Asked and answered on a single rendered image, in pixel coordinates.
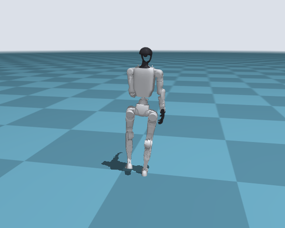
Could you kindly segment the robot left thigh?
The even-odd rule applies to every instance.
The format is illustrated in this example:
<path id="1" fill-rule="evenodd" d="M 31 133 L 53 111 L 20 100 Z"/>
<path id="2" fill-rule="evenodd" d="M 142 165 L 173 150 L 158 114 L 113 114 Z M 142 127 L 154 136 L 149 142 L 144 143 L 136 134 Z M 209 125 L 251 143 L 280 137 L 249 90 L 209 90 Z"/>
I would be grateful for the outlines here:
<path id="1" fill-rule="evenodd" d="M 126 132 L 128 132 L 128 140 L 133 139 L 133 123 L 135 118 L 136 106 L 128 106 L 126 110 Z"/>

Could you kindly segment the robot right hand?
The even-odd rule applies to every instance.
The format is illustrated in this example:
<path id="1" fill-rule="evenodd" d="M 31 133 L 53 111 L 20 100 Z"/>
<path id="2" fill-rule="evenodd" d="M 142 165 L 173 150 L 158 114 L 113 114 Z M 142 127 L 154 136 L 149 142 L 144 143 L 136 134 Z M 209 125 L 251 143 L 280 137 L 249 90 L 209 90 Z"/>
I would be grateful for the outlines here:
<path id="1" fill-rule="evenodd" d="M 161 115 L 160 115 L 161 119 L 159 120 L 158 124 L 162 124 L 163 123 L 164 114 L 165 114 L 164 109 L 161 109 L 160 113 L 161 113 Z"/>

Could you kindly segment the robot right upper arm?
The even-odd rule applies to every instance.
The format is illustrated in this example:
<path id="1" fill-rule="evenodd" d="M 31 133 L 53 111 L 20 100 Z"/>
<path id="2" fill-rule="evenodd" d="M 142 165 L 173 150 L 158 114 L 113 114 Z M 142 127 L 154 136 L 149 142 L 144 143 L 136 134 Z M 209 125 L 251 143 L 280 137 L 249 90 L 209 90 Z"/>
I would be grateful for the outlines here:
<path id="1" fill-rule="evenodd" d="M 157 94 L 161 95 L 161 92 L 163 90 L 163 71 L 160 69 L 154 69 L 154 75 L 157 78 L 156 84 L 157 84 Z"/>

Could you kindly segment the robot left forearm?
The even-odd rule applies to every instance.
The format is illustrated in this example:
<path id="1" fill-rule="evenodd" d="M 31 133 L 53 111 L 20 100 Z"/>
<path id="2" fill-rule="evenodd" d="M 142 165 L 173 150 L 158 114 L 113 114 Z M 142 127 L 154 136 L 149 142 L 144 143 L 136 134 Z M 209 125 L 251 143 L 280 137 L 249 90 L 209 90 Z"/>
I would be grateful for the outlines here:
<path id="1" fill-rule="evenodd" d="M 128 89 L 128 91 L 129 91 L 129 89 Z M 131 97 L 134 97 L 134 98 L 136 97 L 136 93 L 132 93 L 132 94 L 129 93 L 129 95 L 130 95 Z"/>

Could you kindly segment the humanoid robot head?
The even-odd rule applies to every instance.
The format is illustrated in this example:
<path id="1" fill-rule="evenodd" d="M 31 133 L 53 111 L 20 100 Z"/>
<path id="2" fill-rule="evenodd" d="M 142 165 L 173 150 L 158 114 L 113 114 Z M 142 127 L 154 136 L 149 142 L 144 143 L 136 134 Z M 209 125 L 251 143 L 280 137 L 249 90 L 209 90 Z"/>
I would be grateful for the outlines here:
<path id="1" fill-rule="evenodd" d="M 140 50 L 139 54 L 141 54 L 142 57 L 142 65 L 139 68 L 150 68 L 148 66 L 148 63 L 150 62 L 151 58 L 152 58 L 152 50 L 148 47 L 144 47 Z M 150 55 L 150 60 L 149 61 L 144 61 L 143 56 L 147 57 L 148 55 Z"/>

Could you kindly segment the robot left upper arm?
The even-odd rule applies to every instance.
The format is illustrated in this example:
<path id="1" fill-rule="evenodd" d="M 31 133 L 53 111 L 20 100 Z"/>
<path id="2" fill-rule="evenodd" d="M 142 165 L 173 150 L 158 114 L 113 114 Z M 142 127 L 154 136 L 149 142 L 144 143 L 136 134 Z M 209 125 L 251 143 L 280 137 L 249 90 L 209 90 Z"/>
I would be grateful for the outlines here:
<path id="1" fill-rule="evenodd" d="M 127 70 L 128 85 L 129 85 L 129 93 L 130 94 L 135 93 L 134 88 L 133 88 L 133 70 L 134 70 L 134 67 L 129 68 Z"/>

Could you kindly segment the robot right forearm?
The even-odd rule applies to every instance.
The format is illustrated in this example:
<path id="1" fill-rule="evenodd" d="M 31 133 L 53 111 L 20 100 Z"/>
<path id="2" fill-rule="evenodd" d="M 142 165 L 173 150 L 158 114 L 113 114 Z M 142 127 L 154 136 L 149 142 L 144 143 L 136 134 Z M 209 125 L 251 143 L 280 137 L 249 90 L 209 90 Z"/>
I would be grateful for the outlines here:
<path id="1" fill-rule="evenodd" d="M 161 96 L 159 96 L 158 99 L 159 99 L 160 111 L 161 109 L 164 109 L 165 111 L 165 89 L 161 91 Z"/>

